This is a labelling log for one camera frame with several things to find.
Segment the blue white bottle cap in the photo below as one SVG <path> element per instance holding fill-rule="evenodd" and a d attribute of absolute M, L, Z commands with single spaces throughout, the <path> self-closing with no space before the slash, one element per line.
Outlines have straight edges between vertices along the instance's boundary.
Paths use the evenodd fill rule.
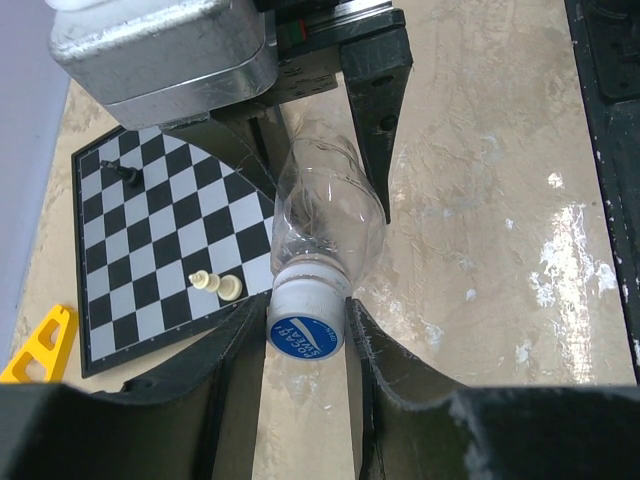
<path fill-rule="evenodd" d="M 274 349 L 302 361 L 332 357 L 343 346 L 346 299 L 343 273 L 319 261 L 289 264 L 274 279 L 266 334 Z"/>

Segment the yellow triangle toy far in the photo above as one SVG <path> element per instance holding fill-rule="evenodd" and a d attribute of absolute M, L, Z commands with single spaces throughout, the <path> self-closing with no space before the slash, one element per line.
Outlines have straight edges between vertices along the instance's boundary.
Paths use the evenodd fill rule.
<path fill-rule="evenodd" d="M 27 368 L 32 363 L 44 370 L 42 382 L 61 382 L 79 328 L 78 313 L 55 305 L 1 373 L 2 384 L 34 383 Z"/>

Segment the black chess piece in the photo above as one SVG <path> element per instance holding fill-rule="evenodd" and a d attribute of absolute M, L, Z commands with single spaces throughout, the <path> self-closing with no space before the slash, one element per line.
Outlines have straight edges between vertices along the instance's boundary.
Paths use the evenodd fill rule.
<path fill-rule="evenodd" d="M 134 167 L 122 166 L 114 161 L 107 160 L 102 160 L 100 162 L 100 166 L 117 175 L 122 181 L 131 187 L 136 187 L 142 180 L 142 172 Z"/>

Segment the white chess piece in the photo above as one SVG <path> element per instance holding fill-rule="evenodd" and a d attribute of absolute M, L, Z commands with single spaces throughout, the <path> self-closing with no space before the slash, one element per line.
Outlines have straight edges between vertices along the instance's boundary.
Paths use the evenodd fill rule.
<path fill-rule="evenodd" d="M 215 293 L 226 302 L 238 300 L 243 291 L 240 278 L 231 274 L 220 277 L 217 274 L 199 270 L 189 274 L 187 278 L 194 288 Z"/>

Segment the clear Pocari bottle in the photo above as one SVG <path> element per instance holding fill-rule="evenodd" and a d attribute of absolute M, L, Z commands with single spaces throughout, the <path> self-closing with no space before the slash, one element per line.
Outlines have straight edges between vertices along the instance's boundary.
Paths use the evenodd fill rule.
<path fill-rule="evenodd" d="M 349 297 L 378 264 L 385 233 L 384 209 L 353 143 L 323 120 L 299 127 L 276 189 L 272 273 L 327 265 L 344 276 Z"/>

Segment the black table front rail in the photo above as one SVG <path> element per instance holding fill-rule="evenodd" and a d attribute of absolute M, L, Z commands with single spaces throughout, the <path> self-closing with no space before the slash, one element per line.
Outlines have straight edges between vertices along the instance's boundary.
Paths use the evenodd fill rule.
<path fill-rule="evenodd" d="M 634 374 L 639 374 L 639 3 L 567 1 Z"/>

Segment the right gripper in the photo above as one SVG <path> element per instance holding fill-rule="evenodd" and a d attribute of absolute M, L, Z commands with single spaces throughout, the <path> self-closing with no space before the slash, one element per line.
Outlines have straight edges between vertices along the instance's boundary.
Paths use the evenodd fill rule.
<path fill-rule="evenodd" d="M 402 27 L 404 12 L 390 1 L 255 5 L 275 19 L 279 69 L 276 82 L 257 103 L 281 105 L 331 90 L 342 71 L 365 173 L 390 222 L 389 173 L 413 65 Z M 278 107 L 227 107 L 164 122 L 159 128 L 209 153 L 269 200 L 275 199 L 280 174 Z"/>

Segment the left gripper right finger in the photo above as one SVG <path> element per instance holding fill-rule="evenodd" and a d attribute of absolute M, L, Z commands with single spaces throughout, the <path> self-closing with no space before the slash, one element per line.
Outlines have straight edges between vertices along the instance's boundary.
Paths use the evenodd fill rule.
<path fill-rule="evenodd" d="M 635 387 L 468 387 L 346 302 L 359 479 L 635 479 Z"/>

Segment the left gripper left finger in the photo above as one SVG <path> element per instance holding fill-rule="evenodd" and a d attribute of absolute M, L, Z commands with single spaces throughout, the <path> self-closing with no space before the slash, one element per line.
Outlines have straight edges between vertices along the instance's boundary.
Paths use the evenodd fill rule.
<path fill-rule="evenodd" d="M 118 392 L 2 386 L 2 478 L 251 478 L 268 302 L 250 297 Z"/>

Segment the chessboard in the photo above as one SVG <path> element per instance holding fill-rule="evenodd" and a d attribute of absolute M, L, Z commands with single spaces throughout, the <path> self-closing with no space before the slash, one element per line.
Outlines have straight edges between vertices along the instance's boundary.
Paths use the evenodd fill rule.
<path fill-rule="evenodd" d="M 131 187 L 100 166 L 142 172 Z M 270 289 L 273 204 L 208 153 L 157 128 L 116 128 L 71 158 L 81 374 L 91 377 L 211 329 L 232 302 L 187 276 Z"/>

